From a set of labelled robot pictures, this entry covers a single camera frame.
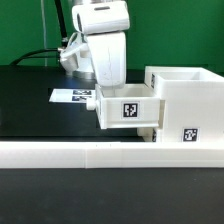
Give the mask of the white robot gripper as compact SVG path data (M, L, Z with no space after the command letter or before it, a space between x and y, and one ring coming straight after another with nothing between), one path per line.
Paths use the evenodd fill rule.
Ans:
M103 88L122 88L126 82L125 34L89 35L87 44L97 83Z

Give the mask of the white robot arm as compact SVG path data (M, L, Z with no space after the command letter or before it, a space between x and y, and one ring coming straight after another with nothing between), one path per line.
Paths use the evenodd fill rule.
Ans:
M130 27L123 0L75 5L76 31L84 36L97 83L103 88L122 88L126 82L126 37Z

